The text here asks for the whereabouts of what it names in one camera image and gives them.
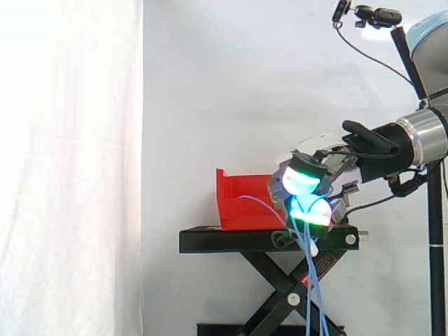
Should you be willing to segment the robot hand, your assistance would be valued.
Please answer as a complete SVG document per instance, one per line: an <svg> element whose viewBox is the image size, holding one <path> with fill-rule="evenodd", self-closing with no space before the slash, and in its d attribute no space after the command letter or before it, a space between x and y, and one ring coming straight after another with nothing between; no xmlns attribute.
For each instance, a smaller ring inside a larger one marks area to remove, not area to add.
<svg viewBox="0 0 448 336"><path fill-rule="evenodd" d="M276 209L286 217L286 228L326 239L342 224L348 195L358 191L361 172L357 157L348 154L340 136L324 133L299 142L276 160L277 169L267 190Z"/></svg>

